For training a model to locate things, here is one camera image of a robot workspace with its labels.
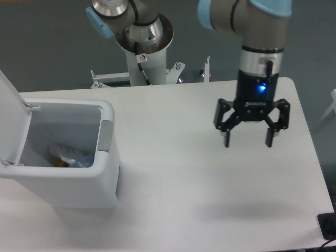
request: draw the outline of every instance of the blue led light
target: blue led light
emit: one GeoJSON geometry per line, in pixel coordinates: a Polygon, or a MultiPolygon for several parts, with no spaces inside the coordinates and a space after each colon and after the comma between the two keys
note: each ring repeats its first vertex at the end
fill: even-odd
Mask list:
{"type": "Polygon", "coordinates": [[[258,90],[259,90],[260,93],[263,93],[266,90],[266,84],[263,83],[263,84],[259,85],[258,90]]]}

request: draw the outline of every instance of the white table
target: white table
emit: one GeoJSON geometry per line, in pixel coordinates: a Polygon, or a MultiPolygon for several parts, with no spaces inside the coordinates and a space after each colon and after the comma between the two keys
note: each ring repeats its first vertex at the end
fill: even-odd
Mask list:
{"type": "Polygon", "coordinates": [[[113,211],[53,209],[0,180],[1,251],[319,247],[325,240],[317,215],[333,208],[293,82],[279,79],[276,99],[291,103],[290,125],[272,148],[265,122],[241,123],[225,148],[213,117],[218,98],[234,99],[235,83],[23,94],[113,105],[119,203],[113,211]]]}

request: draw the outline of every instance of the metal bracket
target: metal bracket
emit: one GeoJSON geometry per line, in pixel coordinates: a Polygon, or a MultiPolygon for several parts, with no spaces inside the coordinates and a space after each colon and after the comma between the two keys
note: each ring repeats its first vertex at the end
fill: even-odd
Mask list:
{"type": "MultiPolygon", "coordinates": [[[[185,68],[185,64],[181,62],[176,62],[172,69],[166,70],[166,83],[167,84],[176,84],[181,83],[180,81],[180,75],[182,71],[185,68]]],[[[130,74],[128,72],[122,72],[122,73],[111,73],[108,75],[95,75],[93,70],[91,71],[92,81],[93,84],[91,85],[91,88],[111,88],[110,86],[107,86],[103,84],[103,82],[120,82],[120,81],[130,81],[130,74]]]]}
{"type": "Polygon", "coordinates": [[[185,68],[185,64],[182,62],[176,62],[171,70],[167,73],[166,84],[182,83],[180,75],[185,68]]]}

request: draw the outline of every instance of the trash can lid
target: trash can lid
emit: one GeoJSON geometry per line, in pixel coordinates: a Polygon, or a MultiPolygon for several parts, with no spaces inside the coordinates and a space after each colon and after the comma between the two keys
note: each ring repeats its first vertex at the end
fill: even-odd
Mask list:
{"type": "Polygon", "coordinates": [[[18,164],[32,110],[0,71],[0,167],[18,164]]]}

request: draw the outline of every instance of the trash can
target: trash can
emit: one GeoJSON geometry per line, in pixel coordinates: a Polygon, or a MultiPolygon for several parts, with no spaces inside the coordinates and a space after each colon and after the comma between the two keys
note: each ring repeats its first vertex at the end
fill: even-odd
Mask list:
{"type": "Polygon", "coordinates": [[[23,99],[0,71],[0,177],[14,179],[55,207],[113,208],[120,156],[110,103],[23,99]],[[91,167],[55,167],[51,144],[94,156],[91,167]]]}

